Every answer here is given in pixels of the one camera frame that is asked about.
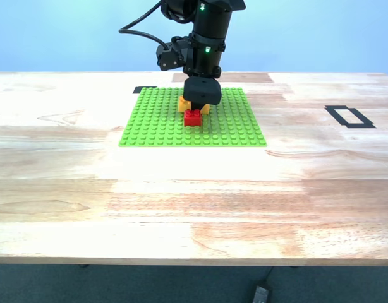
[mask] dark floor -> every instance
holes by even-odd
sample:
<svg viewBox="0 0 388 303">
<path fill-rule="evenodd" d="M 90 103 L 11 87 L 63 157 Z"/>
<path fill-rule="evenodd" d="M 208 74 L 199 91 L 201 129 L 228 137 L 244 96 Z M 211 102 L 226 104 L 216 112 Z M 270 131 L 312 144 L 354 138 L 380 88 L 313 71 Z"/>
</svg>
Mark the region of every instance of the dark floor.
<svg viewBox="0 0 388 303">
<path fill-rule="evenodd" d="M 0 264 L 0 303 L 251 303 L 266 267 Z M 388 268 L 276 267 L 272 303 L 388 303 Z"/>
</svg>

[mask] blue wall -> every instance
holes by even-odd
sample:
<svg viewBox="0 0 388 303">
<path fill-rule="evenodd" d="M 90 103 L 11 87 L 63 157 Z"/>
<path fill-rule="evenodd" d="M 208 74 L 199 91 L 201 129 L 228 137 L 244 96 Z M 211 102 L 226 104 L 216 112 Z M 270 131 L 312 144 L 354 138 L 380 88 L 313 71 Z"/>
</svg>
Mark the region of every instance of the blue wall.
<svg viewBox="0 0 388 303">
<path fill-rule="evenodd" d="M 157 0 L 0 1 L 0 71 L 158 70 L 155 42 L 118 34 Z M 388 73 L 388 0 L 247 0 L 223 70 Z M 158 11 L 136 29 L 185 35 Z"/>
</svg>

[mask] black rectangle outline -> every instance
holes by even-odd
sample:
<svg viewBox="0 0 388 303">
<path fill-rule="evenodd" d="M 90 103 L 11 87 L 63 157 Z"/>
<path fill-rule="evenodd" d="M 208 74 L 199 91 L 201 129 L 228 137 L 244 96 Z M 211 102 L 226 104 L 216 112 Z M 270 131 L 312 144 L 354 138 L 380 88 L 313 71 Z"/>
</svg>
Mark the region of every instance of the black rectangle outline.
<svg viewBox="0 0 388 303">
<path fill-rule="evenodd" d="M 338 112 L 337 109 L 348 109 L 350 112 L 354 114 L 362 123 L 349 123 L 347 122 Z M 347 128 L 376 128 L 373 125 L 373 122 L 365 117 L 358 109 L 349 109 L 345 105 L 326 105 L 325 110 L 328 111 L 330 115 L 340 124 L 344 125 Z"/>
</svg>

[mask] lego brick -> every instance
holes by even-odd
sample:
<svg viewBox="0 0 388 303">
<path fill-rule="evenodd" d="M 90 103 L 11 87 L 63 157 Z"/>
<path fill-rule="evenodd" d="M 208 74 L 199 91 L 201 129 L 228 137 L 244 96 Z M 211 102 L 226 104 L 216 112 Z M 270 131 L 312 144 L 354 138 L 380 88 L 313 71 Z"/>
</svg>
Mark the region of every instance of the lego brick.
<svg viewBox="0 0 388 303">
<path fill-rule="evenodd" d="M 184 113 L 188 109 L 191 109 L 191 102 L 180 96 L 177 111 Z"/>
<path fill-rule="evenodd" d="M 191 109 L 191 101 L 187 101 L 183 98 L 183 96 L 179 97 L 179 102 L 177 106 L 178 112 L 185 112 L 186 110 Z M 210 105 L 205 104 L 201 109 L 201 114 L 209 115 Z"/>
<path fill-rule="evenodd" d="M 221 103 L 195 127 L 184 127 L 184 114 L 176 111 L 182 94 L 182 88 L 143 88 L 119 146 L 267 146 L 241 88 L 223 88 Z"/>
<path fill-rule="evenodd" d="M 211 106 L 209 104 L 205 104 L 204 107 L 201 109 L 201 114 L 209 115 L 210 108 Z"/>
<path fill-rule="evenodd" d="M 199 109 L 188 109 L 185 111 L 184 126 L 201 126 L 201 113 Z"/>
</svg>

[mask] wood grain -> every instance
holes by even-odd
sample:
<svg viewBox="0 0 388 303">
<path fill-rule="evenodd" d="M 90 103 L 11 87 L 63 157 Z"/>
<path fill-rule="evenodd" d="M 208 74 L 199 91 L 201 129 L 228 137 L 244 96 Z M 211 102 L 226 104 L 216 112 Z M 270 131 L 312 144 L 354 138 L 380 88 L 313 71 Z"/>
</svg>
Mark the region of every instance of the wood grain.
<svg viewBox="0 0 388 303">
<path fill-rule="evenodd" d="M 388 266 L 387 75 L 224 73 L 267 148 L 118 148 L 134 87 L 184 80 L 0 73 L 0 263 Z"/>
</svg>

